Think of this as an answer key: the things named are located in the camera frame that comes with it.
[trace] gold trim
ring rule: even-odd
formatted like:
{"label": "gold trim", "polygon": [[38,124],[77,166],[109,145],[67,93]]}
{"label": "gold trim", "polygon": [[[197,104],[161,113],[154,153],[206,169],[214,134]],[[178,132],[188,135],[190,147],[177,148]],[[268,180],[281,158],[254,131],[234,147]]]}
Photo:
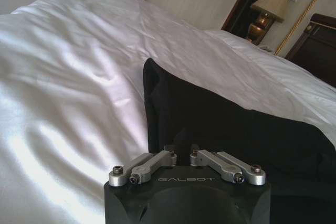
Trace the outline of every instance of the gold trim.
{"label": "gold trim", "polygon": [[283,39],[283,41],[278,45],[278,48],[277,48],[277,50],[274,53],[275,55],[278,55],[280,53],[280,51],[285,46],[285,44],[287,43],[287,41],[289,40],[289,38],[294,34],[294,31],[296,30],[296,28],[298,28],[298,26],[300,25],[300,23],[303,21],[304,17],[308,14],[308,12],[310,11],[310,9],[314,6],[314,4],[315,4],[316,1],[317,0],[312,0],[309,3],[309,5],[307,6],[307,8],[303,11],[303,13],[301,14],[301,16],[295,22],[295,24],[290,28],[289,32],[287,33],[287,35],[285,36],[285,38]]}
{"label": "gold trim", "polygon": [[333,26],[328,26],[328,25],[325,25],[325,24],[322,24],[322,23],[318,23],[318,22],[315,22],[315,21],[311,21],[311,23],[317,24],[319,26],[328,27],[328,28],[333,29],[333,30],[336,30],[336,27],[333,27]]}

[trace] brass lamp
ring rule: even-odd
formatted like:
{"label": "brass lamp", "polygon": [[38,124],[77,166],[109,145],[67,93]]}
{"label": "brass lamp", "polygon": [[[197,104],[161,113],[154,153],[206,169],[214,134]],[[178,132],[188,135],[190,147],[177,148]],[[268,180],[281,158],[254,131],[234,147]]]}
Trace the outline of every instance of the brass lamp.
{"label": "brass lamp", "polygon": [[251,5],[252,9],[261,11],[261,14],[248,28],[246,39],[258,45],[275,20],[282,22],[288,0],[257,0]]}

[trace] black cloth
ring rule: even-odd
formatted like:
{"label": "black cloth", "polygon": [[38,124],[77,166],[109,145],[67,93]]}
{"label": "black cloth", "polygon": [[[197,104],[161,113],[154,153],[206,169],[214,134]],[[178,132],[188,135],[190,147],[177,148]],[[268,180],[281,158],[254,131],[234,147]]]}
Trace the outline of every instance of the black cloth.
{"label": "black cloth", "polygon": [[150,152],[174,144],[178,164],[189,165],[190,147],[198,144],[261,165],[272,186],[271,223],[315,223],[333,216],[336,153],[318,128],[246,110],[177,78],[153,59],[144,65],[143,81]]}

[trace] metal bracket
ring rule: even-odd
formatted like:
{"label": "metal bracket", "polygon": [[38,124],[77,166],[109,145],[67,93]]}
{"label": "metal bracket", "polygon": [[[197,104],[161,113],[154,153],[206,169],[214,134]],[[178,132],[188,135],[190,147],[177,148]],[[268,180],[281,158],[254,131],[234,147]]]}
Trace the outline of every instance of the metal bracket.
{"label": "metal bracket", "polygon": [[125,166],[115,166],[113,171],[109,173],[110,186],[123,186],[127,183],[131,176],[132,169],[137,165],[141,165],[151,159],[154,155],[152,153],[143,153],[139,157],[133,159]]}
{"label": "metal bracket", "polygon": [[256,186],[261,186],[266,182],[266,173],[261,169],[259,165],[248,165],[245,162],[227,154],[226,152],[217,152],[217,156],[226,162],[238,166],[242,172],[243,176],[247,181]]}
{"label": "metal bracket", "polygon": [[197,166],[210,166],[217,171],[225,181],[234,184],[244,182],[243,172],[238,166],[225,162],[207,150],[194,150],[193,153],[190,154],[190,163],[191,165]]}
{"label": "metal bracket", "polygon": [[146,163],[132,169],[130,182],[132,184],[145,183],[151,179],[151,175],[161,166],[174,166],[176,165],[176,160],[177,155],[174,151],[160,151]]}

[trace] white duvet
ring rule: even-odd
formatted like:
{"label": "white duvet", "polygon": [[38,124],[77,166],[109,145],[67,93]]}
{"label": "white duvet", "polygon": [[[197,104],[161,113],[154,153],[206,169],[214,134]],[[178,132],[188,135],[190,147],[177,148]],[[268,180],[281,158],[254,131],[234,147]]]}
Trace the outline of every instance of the white duvet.
{"label": "white duvet", "polygon": [[104,223],[108,172],[148,151],[148,57],[336,144],[336,89],[242,39],[143,0],[39,0],[0,16],[0,223]]}

